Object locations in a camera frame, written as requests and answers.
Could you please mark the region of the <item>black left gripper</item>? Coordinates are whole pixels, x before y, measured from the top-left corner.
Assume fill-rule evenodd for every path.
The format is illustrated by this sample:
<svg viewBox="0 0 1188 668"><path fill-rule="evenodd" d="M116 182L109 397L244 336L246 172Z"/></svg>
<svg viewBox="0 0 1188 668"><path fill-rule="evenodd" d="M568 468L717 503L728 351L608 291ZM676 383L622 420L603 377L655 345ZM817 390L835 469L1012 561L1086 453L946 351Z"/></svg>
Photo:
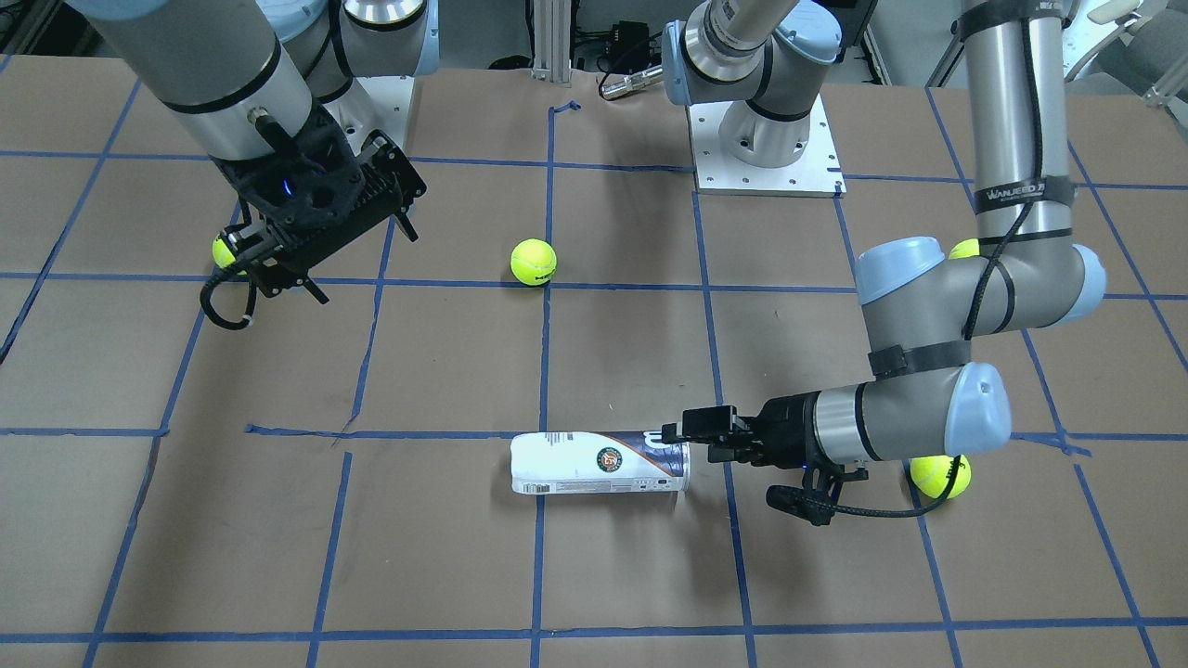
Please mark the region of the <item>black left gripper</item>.
<svg viewBox="0 0 1188 668"><path fill-rule="evenodd" d="M661 441L709 445L708 462L797 470L805 465L807 449L815 442L816 401L817 393L772 398L758 415L745 417L734 405L696 407L684 410L678 422L663 424ZM744 445L725 445L734 437L742 437Z"/></svg>

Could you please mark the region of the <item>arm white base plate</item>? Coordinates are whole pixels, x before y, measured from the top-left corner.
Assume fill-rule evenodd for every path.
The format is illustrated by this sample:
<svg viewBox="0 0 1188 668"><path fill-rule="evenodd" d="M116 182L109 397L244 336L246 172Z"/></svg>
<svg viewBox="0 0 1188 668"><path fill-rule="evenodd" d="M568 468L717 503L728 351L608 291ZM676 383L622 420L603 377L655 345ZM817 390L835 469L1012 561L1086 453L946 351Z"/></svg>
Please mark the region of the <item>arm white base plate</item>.
<svg viewBox="0 0 1188 668"><path fill-rule="evenodd" d="M339 119L356 155L379 130L400 149L407 149L407 128L413 111L417 80L411 76L355 78L352 88L334 103Z"/></svg>
<svg viewBox="0 0 1188 668"><path fill-rule="evenodd" d="M776 122L742 102L687 108L697 190L731 196L843 196L843 178L823 97L794 122Z"/></svg>

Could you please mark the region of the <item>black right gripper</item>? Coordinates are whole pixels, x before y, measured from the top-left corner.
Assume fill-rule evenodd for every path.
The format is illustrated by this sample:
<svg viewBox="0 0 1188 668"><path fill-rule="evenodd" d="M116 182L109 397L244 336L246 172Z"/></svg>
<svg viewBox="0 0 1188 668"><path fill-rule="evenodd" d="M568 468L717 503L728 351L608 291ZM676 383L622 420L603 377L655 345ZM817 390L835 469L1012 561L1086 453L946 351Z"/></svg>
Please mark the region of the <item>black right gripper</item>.
<svg viewBox="0 0 1188 668"><path fill-rule="evenodd" d="M345 139L289 139L283 152L236 166L249 212L236 223L236 272L267 300L304 290L329 297L311 271L331 254L394 219L407 241L410 215L428 187L392 139L368 139L356 153Z"/></svg>

